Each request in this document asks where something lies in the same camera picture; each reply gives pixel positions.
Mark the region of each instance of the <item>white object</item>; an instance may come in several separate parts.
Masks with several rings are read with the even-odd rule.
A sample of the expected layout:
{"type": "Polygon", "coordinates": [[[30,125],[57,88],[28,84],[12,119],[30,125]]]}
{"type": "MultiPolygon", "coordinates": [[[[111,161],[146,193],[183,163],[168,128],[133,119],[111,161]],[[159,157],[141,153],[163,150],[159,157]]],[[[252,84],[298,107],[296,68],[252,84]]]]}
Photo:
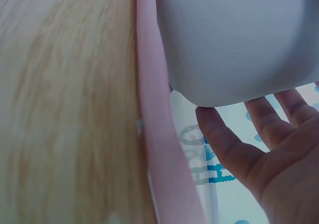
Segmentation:
{"type": "Polygon", "coordinates": [[[170,86],[203,107],[319,80],[319,0],[157,0],[170,86]]]}

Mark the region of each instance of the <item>palm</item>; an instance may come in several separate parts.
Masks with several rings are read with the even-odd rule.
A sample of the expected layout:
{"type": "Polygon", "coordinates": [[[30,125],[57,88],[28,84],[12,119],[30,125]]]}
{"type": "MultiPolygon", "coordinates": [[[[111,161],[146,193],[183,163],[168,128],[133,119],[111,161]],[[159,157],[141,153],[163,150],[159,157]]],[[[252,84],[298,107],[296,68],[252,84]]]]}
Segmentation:
{"type": "Polygon", "coordinates": [[[214,108],[198,108],[198,123],[220,162],[251,190],[271,223],[313,223],[319,210],[319,113],[295,89],[275,97],[290,122],[265,98],[245,103],[268,153],[242,143],[214,108]]]}

